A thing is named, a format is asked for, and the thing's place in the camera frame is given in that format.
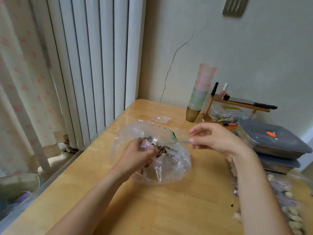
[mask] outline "bag of peanuts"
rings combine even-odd
[[[125,147],[135,138],[143,138],[141,150],[151,147],[158,149],[158,154],[150,165],[131,175],[131,179],[145,185],[160,185],[182,180],[191,168],[190,152],[182,144],[169,144],[175,141],[187,141],[189,135],[180,130],[169,130],[150,122],[139,120],[122,128],[115,137],[109,157],[114,165]]]

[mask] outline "metal container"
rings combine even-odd
[[[236,132],[258,153],[294,160],[312,153],[312,148],[282,126],[240,120]]]
[[[276,158],[261,153],[257,153],[257,155],[265,170],[287,174],[291,169],[301,166],[298,160]]]

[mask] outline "hand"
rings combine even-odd
[[[194,149],[213,149],[226,156],[251,150],[238,136],[217,123],[202,123],[189,130]]]
[[[142,142],[142,138],[137,138],[131,141],[125,148],[119,161],[112,168],[112,170],[119,171],[122,176],[125,177],[125,180],[128,180],[133,173],[145,165],[151,164],[152,158],[158,154],[158,150],[156,148],[152,148],[146,152],[141,151],[140,144]]]

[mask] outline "right hand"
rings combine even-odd
[[[198,124],[189,133],[193,135],[189,141],[194,149],[213,149],[230,157],[251,151],[238,136],[217,123]]]

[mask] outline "stacked plastic cup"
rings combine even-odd
[[[186,111],[186,120],[194,122],[208,94],[216,67],[202,63]]]

